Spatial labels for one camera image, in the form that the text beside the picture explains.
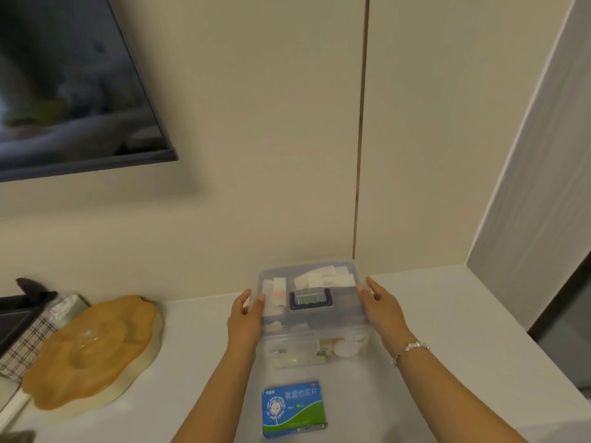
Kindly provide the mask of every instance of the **flower-shaped wooden tray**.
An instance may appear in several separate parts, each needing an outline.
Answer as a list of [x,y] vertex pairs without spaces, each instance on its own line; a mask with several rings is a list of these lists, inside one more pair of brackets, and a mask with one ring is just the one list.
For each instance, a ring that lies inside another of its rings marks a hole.
[[22,389],[57,417],[105,406],[156,359],[163,325],[139,296],[94,305],[47,339]]

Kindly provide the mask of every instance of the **plastic compartment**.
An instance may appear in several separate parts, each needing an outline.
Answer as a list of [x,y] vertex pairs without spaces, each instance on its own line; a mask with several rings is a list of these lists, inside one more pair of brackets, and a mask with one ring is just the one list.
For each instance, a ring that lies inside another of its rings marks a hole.
[[266,294],[266,300],[260,347],[270,364],[298,367],[364,356],[370,327],[358,284],[352,261],[261,272],[256,293]]

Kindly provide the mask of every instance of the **wall-mounted tv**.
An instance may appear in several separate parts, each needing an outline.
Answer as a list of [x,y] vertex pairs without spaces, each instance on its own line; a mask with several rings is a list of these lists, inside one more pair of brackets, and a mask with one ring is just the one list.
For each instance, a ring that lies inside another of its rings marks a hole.
[[0,181],[176,159],[108,0],[0,0]]

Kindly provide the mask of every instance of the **vertical wall seam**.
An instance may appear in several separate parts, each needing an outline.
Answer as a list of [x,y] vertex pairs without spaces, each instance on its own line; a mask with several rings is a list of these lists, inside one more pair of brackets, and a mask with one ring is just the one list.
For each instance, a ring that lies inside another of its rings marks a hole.
[[361,88],[359,96],[359,132],[357,137],[357,183],[355,187],[355,220],[353,222],[353,259],[357,249],[357,221],[359,216],[359,179],[361,176],[361,144],[364,134],[365,68],[368,55],[369,0],[365,0],[364,44],[361,57]]

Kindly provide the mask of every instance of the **white wall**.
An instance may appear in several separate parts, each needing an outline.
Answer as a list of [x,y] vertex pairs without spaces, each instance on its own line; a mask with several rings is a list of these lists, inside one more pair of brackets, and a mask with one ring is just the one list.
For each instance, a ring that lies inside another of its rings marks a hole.
[[356,259],[460,264],[571,0],[371,0]]
[[591,0],[577,0],[466,262],[525,328],[591,250]]
[[0,293],[236,292],[350,257],[364,0],[118,0],[180,161],[0,184]]

